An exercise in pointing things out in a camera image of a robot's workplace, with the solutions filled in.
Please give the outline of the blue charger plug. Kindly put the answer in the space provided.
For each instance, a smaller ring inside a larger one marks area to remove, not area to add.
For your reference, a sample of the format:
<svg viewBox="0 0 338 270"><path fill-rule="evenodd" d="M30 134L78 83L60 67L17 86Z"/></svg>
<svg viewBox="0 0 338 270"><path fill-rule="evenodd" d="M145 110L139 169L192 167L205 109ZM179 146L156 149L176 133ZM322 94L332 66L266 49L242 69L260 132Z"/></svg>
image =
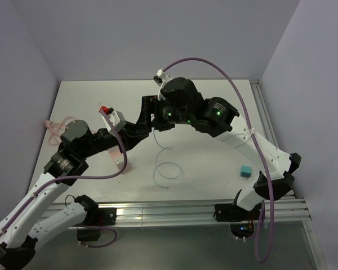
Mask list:
<svg viewBox="0 0 338 270"><path fill-rule="evenodd" d="M250 166L243 165L240 169L240 176L243 178L250 178L252 175L252 168Z"/></svg>

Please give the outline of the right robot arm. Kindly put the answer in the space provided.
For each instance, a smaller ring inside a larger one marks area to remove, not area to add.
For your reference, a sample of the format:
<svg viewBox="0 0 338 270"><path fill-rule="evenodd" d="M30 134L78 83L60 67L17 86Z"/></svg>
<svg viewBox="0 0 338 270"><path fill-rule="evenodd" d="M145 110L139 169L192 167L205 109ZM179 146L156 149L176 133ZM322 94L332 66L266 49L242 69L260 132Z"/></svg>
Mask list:
<svg viewBox="0 0 338 270"><path fill-rule="evenodd" d="M232 208L238 219L247 218L263 200L283 197L292 188L293 173L301 163L299 154L288 154L258 134L228 101L203 98L195 84L183 77L163 82L156 96L143 96L136 124L146 132L190 125L228 144L255 164L259 169L257 180L235 197Z"/></svg>

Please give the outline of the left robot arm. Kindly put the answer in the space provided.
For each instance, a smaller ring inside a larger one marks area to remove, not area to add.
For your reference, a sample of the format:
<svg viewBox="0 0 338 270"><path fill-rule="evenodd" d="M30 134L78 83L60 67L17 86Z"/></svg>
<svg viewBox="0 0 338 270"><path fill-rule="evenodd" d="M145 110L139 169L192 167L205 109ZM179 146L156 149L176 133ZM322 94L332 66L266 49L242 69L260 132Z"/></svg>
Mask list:
<svg viewBox="0 0 338 270"><path fill-rule="evenodd" d="M99 129L92 133L83 120L71 121L61 135L58 151L44 167L35 186L17 207L0 222L0 265L4 269L23 269L36 252L62 231L75 225L99 224L98 204L86 195L78 196L63 211L40 221L47 208L76 180L111 179L123 173L84 176L87 158L119 146L125 155L148 137L153 122L127 122L115 130Z"/></svg>

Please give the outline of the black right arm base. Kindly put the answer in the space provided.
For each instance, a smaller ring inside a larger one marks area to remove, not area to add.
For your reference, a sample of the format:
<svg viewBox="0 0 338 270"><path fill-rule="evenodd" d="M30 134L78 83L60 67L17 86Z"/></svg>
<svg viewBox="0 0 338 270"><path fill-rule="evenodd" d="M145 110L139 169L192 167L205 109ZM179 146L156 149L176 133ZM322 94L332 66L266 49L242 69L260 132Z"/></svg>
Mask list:
<svg viewBox="0 0 338 270"><path fill-rule="evenodd" d="M213 218L217 222L257 221L262 211L262 204L257 204L252 210L244 210L235 203L215 204Z"/></svg>

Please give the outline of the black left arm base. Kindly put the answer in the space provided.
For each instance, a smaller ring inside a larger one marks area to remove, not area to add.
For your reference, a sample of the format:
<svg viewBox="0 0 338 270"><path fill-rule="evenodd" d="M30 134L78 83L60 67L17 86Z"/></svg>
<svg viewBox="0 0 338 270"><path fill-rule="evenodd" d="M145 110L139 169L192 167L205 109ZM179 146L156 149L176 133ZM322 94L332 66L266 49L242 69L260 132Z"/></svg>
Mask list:
<svg viewBox="0 0 338 270"><path fill-rule="evenodd" d="M81 245L91 248L101 248L114 243L118 237L116 230L110 226L115 225L117 217L116 208L96 208L89 211L85 220L79 224L76 237ZM99 240L104 231L110 231L114 234L113 239L107 244L91 245L92 242Z"/></svg>

